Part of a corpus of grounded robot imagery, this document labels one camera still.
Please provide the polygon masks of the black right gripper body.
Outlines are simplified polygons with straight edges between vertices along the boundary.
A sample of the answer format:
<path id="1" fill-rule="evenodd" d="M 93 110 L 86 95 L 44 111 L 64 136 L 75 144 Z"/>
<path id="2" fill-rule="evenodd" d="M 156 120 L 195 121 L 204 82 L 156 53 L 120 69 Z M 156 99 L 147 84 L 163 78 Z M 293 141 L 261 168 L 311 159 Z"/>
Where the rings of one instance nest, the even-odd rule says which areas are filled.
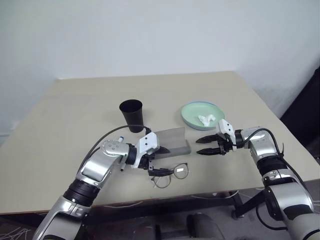
<path id="1" fill-rule="evenodd" d="M 220 155 L 225 155 L 233 150 L 233 142 L 227 133 L 224 133 L 222 136 L 218 135 L 217 143 L 220 149 Z"/>

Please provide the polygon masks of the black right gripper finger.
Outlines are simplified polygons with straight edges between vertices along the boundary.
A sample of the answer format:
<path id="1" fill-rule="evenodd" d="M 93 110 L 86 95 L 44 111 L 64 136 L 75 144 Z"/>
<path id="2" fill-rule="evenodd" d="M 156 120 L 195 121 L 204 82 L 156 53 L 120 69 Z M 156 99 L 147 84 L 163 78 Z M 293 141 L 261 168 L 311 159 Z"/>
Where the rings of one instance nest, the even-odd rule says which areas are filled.
<path id="1" fill-rule="evenodd" d="M 220 148 L 204 148 L 204 149 L 198 150 L 196 153 L 204 156 L 213 156 L 213 155 L 222 154 Z"/>
<path id="2" fill-rule="evenodd" d="M 196 143 L 207 144 L 207 143 L 215 142 L 215 141 L 217 141 L 217 139 L 218 139 L 218 135 L 212 134 L 212 135 L 207 135 L 207 136 L 204 136 L 204 137 L 197 139 Z"/>

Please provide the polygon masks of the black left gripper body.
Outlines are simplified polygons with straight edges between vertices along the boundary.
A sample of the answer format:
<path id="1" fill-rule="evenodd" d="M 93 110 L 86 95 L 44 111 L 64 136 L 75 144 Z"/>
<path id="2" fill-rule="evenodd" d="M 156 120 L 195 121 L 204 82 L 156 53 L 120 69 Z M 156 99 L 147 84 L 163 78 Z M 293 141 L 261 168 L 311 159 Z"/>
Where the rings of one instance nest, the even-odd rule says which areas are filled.
<path id="1" fill-rule="evenodd" d="M 160 176 L 161 172 L 159 169 L 154 169 L 152 161 L 155 159 L 158 150 L 151 154 L 145 154 L 142 156 L 139 162 L 139 168 L 148 172 L 150 176 Z"/>

